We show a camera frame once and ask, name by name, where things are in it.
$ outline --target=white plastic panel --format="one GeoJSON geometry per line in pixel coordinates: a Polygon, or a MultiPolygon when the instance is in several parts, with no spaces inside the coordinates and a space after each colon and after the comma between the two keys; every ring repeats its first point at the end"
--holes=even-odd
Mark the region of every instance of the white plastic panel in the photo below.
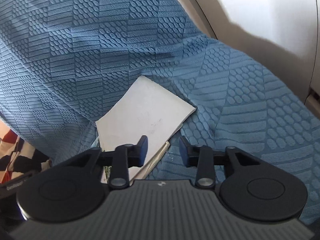
{"type": "MultiPolygon", "coordinates": [[[[318,10],[320,10],[320,0],[317,0],[318,10]]],[[[320,33],[320,20],[318,19],[318,33],[320,33]]],[[[311,88],[320,95],[320,39],[318,39],[315,69],[313,71],[311,88]]]]}
{"type": "Polygon", "coordinates": [[[308,96],[305,105],[315,117],[320,119],[320,103],[312,95],[308,96]]]}
{"type": "Polygon", "coordinates": [[[306,100],[316,56],[316,0],[197,2],[219,40],[265,65],[306,100]]]}

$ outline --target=patterned cloth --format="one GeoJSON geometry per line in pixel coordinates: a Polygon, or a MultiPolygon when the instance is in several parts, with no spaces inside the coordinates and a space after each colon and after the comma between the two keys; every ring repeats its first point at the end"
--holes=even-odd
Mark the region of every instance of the patterned cloth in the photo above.
{"type": "MultiPolygon", "coordinates": [[[[197,107],[181,130],[191,143],[235,145],[294,174],[309,193],[301,219],[320,217],[320,121],[177,0],[0,0],[2,118],[55,163],[92,144],[94,122],[141,74],[197,107]]],[[[194,178],[174,140],[151,178],[194,178]]]]}
{"type": "Polygon", "coordinates": [[[49,158],[10,130],[0,142],[0,183],[50,168],[49,158]]]}

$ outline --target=gray ribbed plate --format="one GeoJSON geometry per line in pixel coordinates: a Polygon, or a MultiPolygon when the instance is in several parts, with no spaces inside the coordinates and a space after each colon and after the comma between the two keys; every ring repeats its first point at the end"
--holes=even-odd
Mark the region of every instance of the gray ribbed plate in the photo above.
{"type": "Polygon", "coordinates": [[[64,224],[28,220],[11,233],[16,240],[251,239],[308,240],[313,233],[297,219],[255,224],[228,212],[214,192],[188,180],[136,180],[113,191],[89,216],[64,224]]]}

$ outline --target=metal rivet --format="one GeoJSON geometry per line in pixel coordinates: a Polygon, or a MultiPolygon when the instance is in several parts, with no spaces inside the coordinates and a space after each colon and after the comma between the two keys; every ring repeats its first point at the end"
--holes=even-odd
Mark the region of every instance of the metal rivet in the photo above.
{"type": "Polygon", "coordinates": [[[198,180],[198,184],[204,187],[211,186],[213,182],[214,182],[213,179],[209,179],[209,178],[201,178],[198,180]]]}
{"type": "Polygon", "coordinates": [[[116,187],[121,187],[125,185],[126,181],[123,178],[114,178],[111,180],[111,184],[116,187]]]}

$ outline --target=black device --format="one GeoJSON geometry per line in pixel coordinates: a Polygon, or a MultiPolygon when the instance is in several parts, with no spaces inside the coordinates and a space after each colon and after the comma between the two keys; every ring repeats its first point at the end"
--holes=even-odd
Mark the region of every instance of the black device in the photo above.
{"type": "Polygon", "coordinates": [[[239,148],[224,152],[179,139],[189,180],[135,180],[148,149],[137,145],[114,152],[93,148],[31,177],[17,191],[27,219],[10,233],[14,240],[73,239],[316,239],[298,218],[307,189],[295,176],[239,148]],[[103,166],[112,166],[108,184],[103,166]],[[226,179],[216,185],[215,165],[226,179]]]}

